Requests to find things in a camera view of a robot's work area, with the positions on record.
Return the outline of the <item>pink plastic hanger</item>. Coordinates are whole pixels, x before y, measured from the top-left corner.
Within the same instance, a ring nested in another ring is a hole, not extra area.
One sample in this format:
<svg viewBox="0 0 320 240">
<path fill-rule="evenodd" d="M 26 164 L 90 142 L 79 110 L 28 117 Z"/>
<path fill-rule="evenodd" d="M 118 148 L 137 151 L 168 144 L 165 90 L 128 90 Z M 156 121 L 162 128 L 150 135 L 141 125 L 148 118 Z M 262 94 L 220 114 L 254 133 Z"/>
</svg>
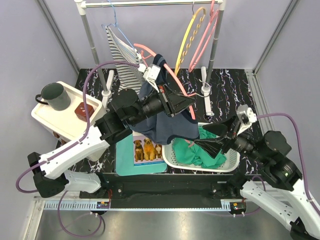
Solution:
<svg viewBox="0 0 320 240">
<path fill-rule="evenodd" d="M 205 49 L 207 48 L 210 38 L 212 37 L 216 29 L 219 10 L 218 9 L 214 10 L 214 5 L 215 5 L 215 1 L 212 0 L 210 5 L 210 12 L 209 12 L 209 16 L 210 16 L 209 22 L 204 30 L 204 33 L 200 39 L 200 42 L 193 54 L 193 57 L 188 67 L 188 71 L 190 73 L 196 68 L 198 62 L 200 61 L 202 55 L 204 54 Z"/>
</svg>

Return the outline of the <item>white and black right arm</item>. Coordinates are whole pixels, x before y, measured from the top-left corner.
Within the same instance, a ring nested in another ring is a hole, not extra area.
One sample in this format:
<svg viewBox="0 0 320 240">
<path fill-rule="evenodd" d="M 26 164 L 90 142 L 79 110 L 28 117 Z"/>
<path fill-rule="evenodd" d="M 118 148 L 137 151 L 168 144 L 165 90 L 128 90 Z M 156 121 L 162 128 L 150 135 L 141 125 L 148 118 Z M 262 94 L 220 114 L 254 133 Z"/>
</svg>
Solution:
<svg viewBox="0 0 320 240">
<path fill-rule="evenodd" d="M 244 114 L 222 123 L 210 123 L 203 129 L 216 138 L 196 139 L 194 142 L 211 157 L 234 150 L 260 164 L 258 174 L 272 188 L 281 193 L 287 204 L 259 188 L 242 173 L 234 174 L 225 184 L 228 195 L 240 196 L 254 202 L 277 219 L 294 240 L 320 238 L 320 205 L 309 191 L 306 172 L 299 170 L 287 158 L 291 146 L 280 131 L 267 131 L 258 141 L 249 140 L 243 133 L 258 117 Z"/>
</svg>

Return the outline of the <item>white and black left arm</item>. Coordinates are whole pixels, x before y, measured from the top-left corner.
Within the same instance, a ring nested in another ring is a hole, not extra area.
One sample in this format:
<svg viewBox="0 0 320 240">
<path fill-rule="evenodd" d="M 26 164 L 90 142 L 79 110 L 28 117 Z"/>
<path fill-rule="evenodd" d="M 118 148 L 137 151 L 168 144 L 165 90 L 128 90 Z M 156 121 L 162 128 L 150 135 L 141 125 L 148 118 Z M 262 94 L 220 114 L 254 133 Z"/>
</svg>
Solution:
<svg viewBox="0 0 320 240">
<path fill-rule="evenodd" d="M 132 134 L 134 126 L 158 113 L 174 117 L 195 99 L 171 90 L 160 84 L 159 90 L 139 99 L 133 89 L 121 90 L 112 101 L 112 110 L 95 121 L 78 140 L 72 140 L 52 152 L 33 152 L 27 159 L 33 172 L 36 192 L 43 198 L 50 198 L 64 191 L 86 192 L 97 198 L 108 193 L 107 180 L 100 173 L 70 171 L 69 168 L 80 160 Z"/>
</svg>

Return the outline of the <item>coral pink hanger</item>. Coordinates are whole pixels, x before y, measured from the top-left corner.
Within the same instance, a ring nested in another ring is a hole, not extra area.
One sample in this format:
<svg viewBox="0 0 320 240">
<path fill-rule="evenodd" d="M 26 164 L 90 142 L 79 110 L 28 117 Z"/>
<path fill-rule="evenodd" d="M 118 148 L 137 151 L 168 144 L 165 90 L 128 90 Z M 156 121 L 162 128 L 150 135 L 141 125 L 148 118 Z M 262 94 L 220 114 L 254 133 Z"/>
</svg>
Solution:
<svg viewBox="0 0 320 240">
<path fill-rule="evenodd" d="M 151 56 L 153 56 L 153 58 L 157 55 L 154 51 L 152 51 L 150 48 L 146 47 L 145 45 L 142 45 L 142 44 L 139 44 L 139 43 L 135 43 L 134 44 L 135 47 L 137 48 L 141 48 L 142 50 L 145 50 L 147 51 L 148 53 L 150 53 Z M 178 79 L 178 77 L 174 74 L 174 71 L 167 65 L 167 63 L 164 64 L 164 67 L 166 69 L 166 72 L 167 72 L 167 82 L 168 82 L 168 79 L 169 79 L 169 76 L 171 76 L 174 81 L 176 82 L 176 84 L 179 86 L 180 90 L 182 91 L 182 93 L 184 95 L 186 95 L 186 91 L 181 83 L 181 81 Z M 193 106 L 190 106 L 188 107 L 186 110 L 189 111 L 190 115 L 191 115 L 191 118 L 193 120 L 196 120 L 196 113 L 195 113 L 195 109 Z"/>
</svg>

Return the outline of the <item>green tank top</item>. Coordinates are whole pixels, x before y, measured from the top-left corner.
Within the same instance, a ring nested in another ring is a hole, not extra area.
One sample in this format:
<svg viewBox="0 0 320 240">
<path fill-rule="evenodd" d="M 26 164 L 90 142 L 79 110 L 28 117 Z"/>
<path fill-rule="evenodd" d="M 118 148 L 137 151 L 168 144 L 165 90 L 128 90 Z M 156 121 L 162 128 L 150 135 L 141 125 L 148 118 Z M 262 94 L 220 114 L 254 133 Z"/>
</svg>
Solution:
<svg viewBox="0 0 320 240">
<path fill-rule="evenodd" d="M 181 137 L 175 137 L 173 139 L 172 149 L 178 163 L 195 165 L 205 169 L 217 169 L 227 160 L 227 157 L 221 154 L 221 152 L 219 152 L 216 157 L 211 157 L 192 140 Z"/>
</svg>

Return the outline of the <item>yellow hanger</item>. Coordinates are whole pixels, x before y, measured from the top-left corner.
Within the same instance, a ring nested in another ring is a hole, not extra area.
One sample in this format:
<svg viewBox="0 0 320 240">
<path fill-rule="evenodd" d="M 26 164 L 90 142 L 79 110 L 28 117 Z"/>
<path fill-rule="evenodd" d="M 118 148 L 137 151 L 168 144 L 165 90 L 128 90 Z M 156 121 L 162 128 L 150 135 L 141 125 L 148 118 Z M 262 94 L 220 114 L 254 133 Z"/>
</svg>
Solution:
<svg viewBox="0 0 320 240">
<path fill-rule="evenodd" d="M 189 24 L 182 38 L 179 52 L 175 62 L 174 74 L 176 76 L 178 75 L 178 72 L 181 68 L 181 64 L 184 62 L 184 59 L 188 54 L 189 48 L 191 47 L 191 44 L 193 43 L 206 15 L 207 10 L 204 7 L 200 7 L 193 13 L 192 18 L 189 21 Z"/>
</svg>

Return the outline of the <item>navy blue tank top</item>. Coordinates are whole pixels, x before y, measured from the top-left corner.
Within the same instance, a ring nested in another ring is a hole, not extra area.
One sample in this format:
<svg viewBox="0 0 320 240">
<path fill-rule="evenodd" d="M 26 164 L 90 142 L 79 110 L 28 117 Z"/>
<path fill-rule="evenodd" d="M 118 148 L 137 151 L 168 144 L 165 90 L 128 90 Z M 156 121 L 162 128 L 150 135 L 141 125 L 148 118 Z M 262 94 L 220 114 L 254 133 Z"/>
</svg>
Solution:
<svg viewBox="0 0 320 240">
<path fill-rule="evenodd" d="M 161 54 L 156 54 L 152 62 L 161 68 L 156 79 L 157 84 L 168 83 L 167 70 L 164 67 L 166 60 Z M 152 86 L 145 82 L 139 91 L 139 99 L 142 100 L 152 91 Z M 151 139 L 156 144 L 168 145 L 174 138 L 182 138 L 193 141 L 200 138 L 198 122 L 192 119 L 188 110 L 184 110 L 174 117 L 167 116 L 164 112 L 153 115 L 136 125 L 129 125 L 134 132 L 140 133 Z"/>
</svg>

